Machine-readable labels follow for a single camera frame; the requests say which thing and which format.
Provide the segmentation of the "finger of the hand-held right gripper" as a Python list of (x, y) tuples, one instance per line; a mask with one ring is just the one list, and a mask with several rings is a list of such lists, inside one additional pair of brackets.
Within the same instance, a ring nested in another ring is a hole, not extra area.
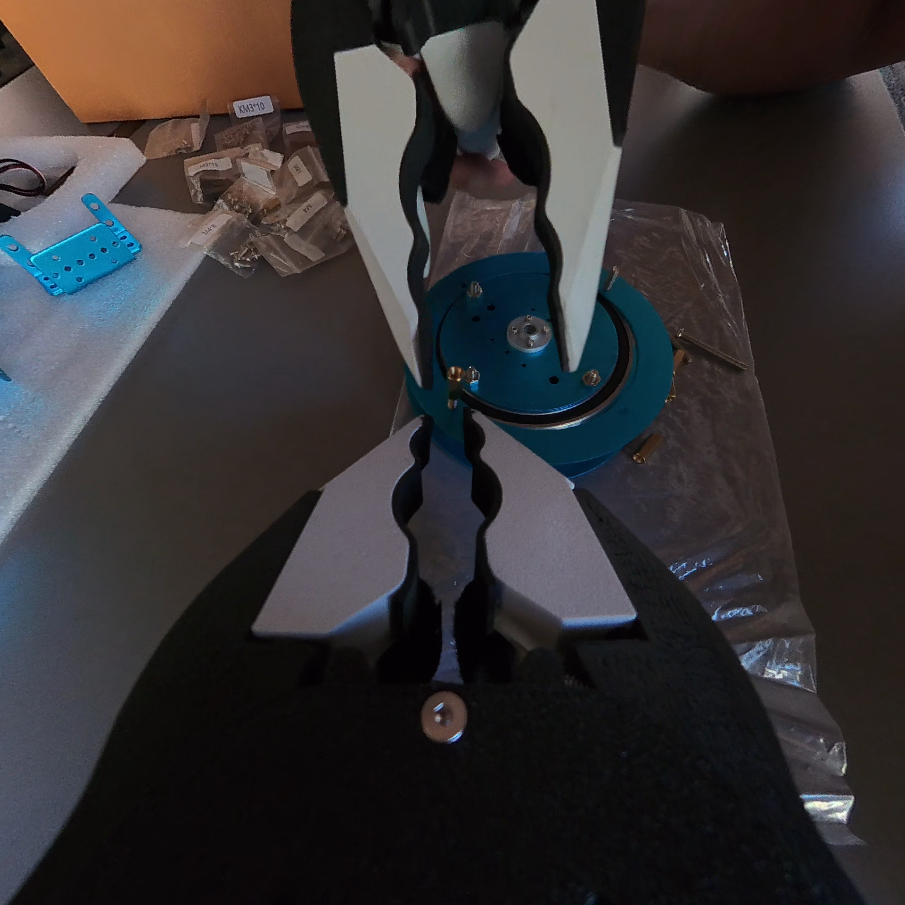
[(346, 220), (415, 383), (434, 382), (426, 205), (443, 200), (456, 136), (422, 62), (379, 42), (335, 55)]
[(565, 371), (577, 370), (590, 331), (621, 156), (599, 6), (495, 3), (504, 29), (499, 139), (512, 173), (537, 189), (535, 231)]

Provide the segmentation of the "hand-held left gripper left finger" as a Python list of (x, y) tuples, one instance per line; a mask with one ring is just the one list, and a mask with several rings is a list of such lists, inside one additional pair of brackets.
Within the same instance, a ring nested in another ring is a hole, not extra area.
[(418, 416), (328, 482), (252, 626), (354, 649), (381, 681), (430, 681), (442, 612), (408, 523), (423, 504), (433, 420)]

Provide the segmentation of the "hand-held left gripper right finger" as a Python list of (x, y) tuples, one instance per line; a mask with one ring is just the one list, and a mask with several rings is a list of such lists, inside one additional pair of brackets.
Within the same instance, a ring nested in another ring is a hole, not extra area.
[(508, 675), (518, 654), (631, 634), (636, 610), (572, 482), (466, 410), (471, 500), (483, 520), (456, 602), (461, 675)]

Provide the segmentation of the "blue turntable bearing assembly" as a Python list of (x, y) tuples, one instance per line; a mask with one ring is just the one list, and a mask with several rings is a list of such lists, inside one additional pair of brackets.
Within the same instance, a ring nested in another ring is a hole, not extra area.
[(632, 363), (627, 325), (605, 300), (595, 304), (579, 367), (560, 367), (547, 304), (549, 276), (509, 273), (479, 277), (479, 299), (463, 290), (439, 327), (447, 366), (472, 367), (471, 392), (482, 409), (515, 424), (553, 424), (584, 414), (625, 381)]

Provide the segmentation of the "person's right forearm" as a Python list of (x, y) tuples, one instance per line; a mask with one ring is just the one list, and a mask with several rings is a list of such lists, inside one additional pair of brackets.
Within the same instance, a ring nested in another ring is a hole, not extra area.
[(638, 62), (719, 96), (799, 91), (904, 58), (902, 1), (649, 1)]

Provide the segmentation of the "grey desk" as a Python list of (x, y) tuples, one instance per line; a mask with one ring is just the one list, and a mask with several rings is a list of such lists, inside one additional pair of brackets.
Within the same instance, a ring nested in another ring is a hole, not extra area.
[[(642, 65), (617, 195), (723, 222), (866, 899), (903, 903), (903, 130), (877, 70), (719, 96)], [(2, 551), (2, 903), (202, 588), (384, 436), (395, 345), (356, 255), (203, 263)]]

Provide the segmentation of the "person's right hand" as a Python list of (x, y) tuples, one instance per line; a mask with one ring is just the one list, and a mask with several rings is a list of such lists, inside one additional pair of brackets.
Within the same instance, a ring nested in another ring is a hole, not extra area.
[(473, 197), (495, 197), (511, 190), (518, 193), (522, 183), (505, 159), (489, 159), (477, 153), (458, 153), (449, 178), (450, 188)]

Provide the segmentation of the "pile of small hardware bags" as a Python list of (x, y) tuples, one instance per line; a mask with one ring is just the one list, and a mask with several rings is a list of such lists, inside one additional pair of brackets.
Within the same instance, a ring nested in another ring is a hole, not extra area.
[(231, 272), (252, 275), (267, 263), (286, 277), (354, 246), (320, 150), (306, 120), (282, 124), (274, 95), (228, 103), (231, 123), (202, 153), (210, 116), (169, 119), (151, 130), (147, 159), (183, 158), (192, 202), (209, 210), (179, 239)]

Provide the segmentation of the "orange cardboard box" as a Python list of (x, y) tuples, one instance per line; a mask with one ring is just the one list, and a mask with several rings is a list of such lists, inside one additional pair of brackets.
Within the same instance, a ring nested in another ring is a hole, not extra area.
[(3, 1), (4, 26), (84, 122), (277, 97), (301, 108), (289, 1)]

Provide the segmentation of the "clear plastic bag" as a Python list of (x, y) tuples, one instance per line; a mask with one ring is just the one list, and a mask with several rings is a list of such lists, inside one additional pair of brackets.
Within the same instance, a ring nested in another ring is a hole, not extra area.
[[(478, 200), (458, 193), (436, 267), (446, 276), (491, 253), (539, 250), (533, 193)], [(798, 572), (772, 438), (753, 367), (749, 331), (725, 226), (674, 206), (615, 202), (607, 262), (639, 289), (672, 335), (678, 329), (749, 365), (705, 353), (675, 378), (677, 399), (642, 435), (662, 446), (628, 485), (591, 491), (684, 582), (748, 672), (773, 724), (800, 798), (823, 839), (858, 844), (849, 829), (841, 730), (816, 694), (815, 632)], [(483, 517), (469, 492), (432, 489), (413, 519), (423, 575), (446, 603), (472, 578)]]

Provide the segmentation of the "white foam block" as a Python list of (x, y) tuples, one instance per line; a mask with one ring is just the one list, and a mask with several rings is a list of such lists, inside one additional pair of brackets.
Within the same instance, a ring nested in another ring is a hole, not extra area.
[(2, 203), (20, 211), (83, 211), (81, 197), (87, 193), (111, 201), (145, 163), (145, 157), (128, 139), (93, 136), (11, 137), (1, 140), (1, 157), (29, 164), (48, 182), (69, 169), (74, 172), (49, 197), (21, 198), (6, 191)]

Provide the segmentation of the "white foam tray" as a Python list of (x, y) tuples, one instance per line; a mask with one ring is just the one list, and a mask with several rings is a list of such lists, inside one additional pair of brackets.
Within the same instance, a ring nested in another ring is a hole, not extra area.
[[(2, 139), (102, 138), (85, 129), (35, 66), (6, 84), (1, 98)], [(179, 243), (194, 214), (126, 206), (114, 198), (100, 200), (139, 240), (142, 252), (135, 263), (88, 288), (53, 297), (2, 253), (1, 364), (8, 380), (1, 389), (1, 537), (16, 525), (202, 260), (203, 253)], [(82, 198), (81, 204), (83, 211), (32, 207), (3, 223), (2, 233), (37, 253), (94, 223)]]

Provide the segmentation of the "blue metal U bracket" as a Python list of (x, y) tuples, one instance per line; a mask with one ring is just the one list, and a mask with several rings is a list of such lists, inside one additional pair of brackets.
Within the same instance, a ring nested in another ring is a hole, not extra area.
[(2, 252), (54, 297), (71, 295), (107, 277), (137, 258), (139, 240), (94, 194), (82, 203), (96, 224), (32, 253), (9, 234), (1, 236)]

